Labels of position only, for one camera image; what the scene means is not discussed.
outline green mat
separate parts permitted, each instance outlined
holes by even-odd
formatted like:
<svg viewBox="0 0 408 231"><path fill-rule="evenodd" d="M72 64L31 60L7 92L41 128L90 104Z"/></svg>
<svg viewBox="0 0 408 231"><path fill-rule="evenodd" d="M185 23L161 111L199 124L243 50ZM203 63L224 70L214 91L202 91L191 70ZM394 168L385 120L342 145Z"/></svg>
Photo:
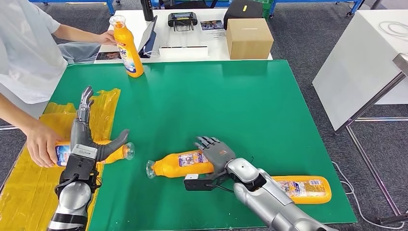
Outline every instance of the green mat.
<svg viewBox="0 0 408 231"><path fill-rule="evenodd" d="M129 128L136 156L105 166L90 231L264 226L234 194L188 192L182 178L147 178L148 160L193 150L198 135L219 138L270 175L325 177L331 201L299 207L325 223L357 221L286 61L144 67L145 74L136 79L121 64L68 67L51 99L77 106L87 85L95 91L122 90L112 138Z"/></svg>

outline white table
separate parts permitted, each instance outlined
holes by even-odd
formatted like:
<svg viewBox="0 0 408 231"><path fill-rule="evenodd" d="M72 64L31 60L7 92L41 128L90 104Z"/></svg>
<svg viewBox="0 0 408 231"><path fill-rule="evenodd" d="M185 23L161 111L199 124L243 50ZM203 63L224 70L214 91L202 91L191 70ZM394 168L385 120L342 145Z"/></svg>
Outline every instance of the white table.
<svg viewBox="0 0 408 231"><path fill-rule="evenodd" d="M372 99L375 104L408 103L408 79L376 99L401 71L393 59L408 52L408 37L382 32L379 24L384 21L408 25L408 10L357 11L313 80L335 131L361 116L361 109Z"/></svg>
<svg viewBox="0 0 408 231"><path fill-rule="evenodd" d="M158 51L160 47L175 47L175 46L208 46L207 57L151 57L141 59L143 63L157 62L191 62L191 61L226 61L230 60L228 53L226 37L212 38L207 33L201 30L200 21L221 20L224 19L226 8L217 9L189 9L189 10L153 10L153 14L157 15L157 22L154 31L156 32L156 40L154 42L154 51ZM198 24L194 26L193 31L174 32L172 27L167 25L168 15L170 13L194 12L197 15ZM143 32L147 23L144 20L142 10L133 11L116 11L115 15L122 15L126 18L126 26L132 32L136 49L138 49ZM102 45L99 52L118 51L116 46ZM121 63L120 60L115 61L95 61L95 63Z"/></svg>

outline bottle label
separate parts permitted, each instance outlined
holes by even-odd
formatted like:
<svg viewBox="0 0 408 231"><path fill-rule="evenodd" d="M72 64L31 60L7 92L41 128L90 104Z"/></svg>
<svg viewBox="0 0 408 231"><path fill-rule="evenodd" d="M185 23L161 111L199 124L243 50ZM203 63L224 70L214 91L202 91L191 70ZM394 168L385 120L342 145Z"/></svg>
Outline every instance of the bottle label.
<svg viewBox="0 0 408 231"><path fill-rule="evenodd" d="M320 180L277 181L288 196L325 196L326 190Z"/></svg>
<svg viewBox="0 0 408 231"><path fill-rule="evenodd" d="M57 165L66 166L66 163L68 162L68 157L71 154L69 145L56 146L55 152L57 153Z"/></svg>
<svg viewBox="0 0 408 231"><path fill-rule="evenodd" d="M191 152L179 155L178 160L178 165L180 165L180 167L208 162L208 159L200 152Z"/></svg>
<svg viewBox="0 0 408 231"><path fill-rule="evenodd" d="M118 43L117 48L119 49L120 56L122 57L123 64L125 68L130 73L136 73L135 62L133 61L132 53L125 48L126 44Z"/></svg>

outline orange bottle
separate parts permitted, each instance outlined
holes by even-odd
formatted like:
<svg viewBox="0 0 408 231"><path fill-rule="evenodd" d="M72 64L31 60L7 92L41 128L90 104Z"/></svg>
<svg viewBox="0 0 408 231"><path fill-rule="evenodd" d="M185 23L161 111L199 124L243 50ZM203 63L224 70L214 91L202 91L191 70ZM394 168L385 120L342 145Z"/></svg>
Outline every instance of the orange bottle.
<svg viewBox="0 0 408 231"><path fill-rule="evenodd" d="M213 165L199 150L173 153L159 161L149 160L146 173L149 178L165 176L185 177L187 174L214 172ZM295 202L295 204L323 204L331 200L329 182L319 176L275 176L272 177Z"/></svg>
<svg viewBox="0 0 408 231"><path fill-rule="evenodd" d="M141 76L144 72L143 65L133 42L132 32L125 25L125 17L121 15L112 16L109 23L114 27L117 48L127 74L134 78Z"/></svg>
<svg viewBox="0 0 408 231"><path fill-rule="evenodd" d="M213 165L199 150L185 153L172 153L158 161L149 160L146 173L149 178L165 176L169 178L184 177L187 174L204 174L214 172Z"/></svg>
<svg viewBox="0 0 408 231"><path fill-rule="evenodd" d="M98 144L107 144L110 141L96 141ZM57 165L66 166L68 162L68 157L71 154L71 149L69 147L69 141L57 142L55 144L55 152L57 153ZM135 146L132 142L124 144L118 150L114 151L106 160L102 161L104 164L111 164L120 159L133 159L135 155Z"/></svg>

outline photo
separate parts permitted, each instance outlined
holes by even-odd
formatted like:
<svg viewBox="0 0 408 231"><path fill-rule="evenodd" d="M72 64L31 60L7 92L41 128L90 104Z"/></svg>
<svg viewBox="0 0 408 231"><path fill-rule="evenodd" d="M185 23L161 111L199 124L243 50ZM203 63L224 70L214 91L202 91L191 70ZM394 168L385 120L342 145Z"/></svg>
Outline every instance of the photo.
<svg viewBox="0 0 408 231"><path fill-rule="evenodd" d="M219 30L224 29L221 20L203 21L201 23L202 30Z"/></svg>
<svg viewBox="0 0 408 231"><path fill-rule="evenodd" d="M101 52L96 57L96 60L119 60L122 59L118 51L114 52Z"/></svg>

